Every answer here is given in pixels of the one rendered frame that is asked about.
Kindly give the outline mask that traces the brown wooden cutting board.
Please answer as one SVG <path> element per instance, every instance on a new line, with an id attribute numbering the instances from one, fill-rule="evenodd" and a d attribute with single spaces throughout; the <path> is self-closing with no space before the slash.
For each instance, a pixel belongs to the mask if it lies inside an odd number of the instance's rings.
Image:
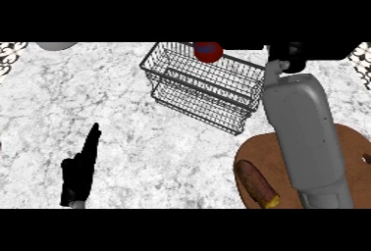
<path id="1" fill-rule="evenodd" d="M 353 207 L 371 209 L 371 141 L 345 125 L 335 125 L 335 131 L 345 164 Z M 239 160 L 246 160 L 255 165 L 267 183 L 277 192 L 276 209 L 301 209 L 298 194 L 288 180 L 273 132 L 252 136 L 243 142 L 235 155 L 235 161 Z"/>

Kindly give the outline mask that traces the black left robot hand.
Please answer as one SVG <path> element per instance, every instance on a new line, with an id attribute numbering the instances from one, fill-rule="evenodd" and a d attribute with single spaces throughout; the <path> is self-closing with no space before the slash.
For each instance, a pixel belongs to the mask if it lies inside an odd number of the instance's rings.
<path id="1" fill-rule="evenodd" d="M 100 135 L 99 124 L 93 124 L 81 151 L 72 159 L 66 158 L 60 162 L 62 207 L 71 207 L 76 202 L 84 203 L 90 196 Z"/>

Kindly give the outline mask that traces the grey round bowl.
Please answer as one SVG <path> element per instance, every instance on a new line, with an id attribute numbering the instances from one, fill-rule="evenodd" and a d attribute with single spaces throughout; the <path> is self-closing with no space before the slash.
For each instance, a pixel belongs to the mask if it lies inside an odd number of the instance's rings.
<path id="1" fill-rule="evenodd" d="M 60 51 L 75 45 L 75 42 L 38 42 L 37 46 L 45 51 Z"/>

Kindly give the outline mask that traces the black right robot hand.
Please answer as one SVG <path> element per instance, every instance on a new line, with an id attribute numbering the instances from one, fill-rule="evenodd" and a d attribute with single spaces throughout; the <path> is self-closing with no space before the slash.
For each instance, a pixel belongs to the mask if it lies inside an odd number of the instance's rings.
<path id="1" fill-rule="evenodd" d="M 306 68 L 306 55 L 301 42 L 275 42 L 267 46 L 267 60 L 288 63 L 286 74 L 297 74 Z"/>

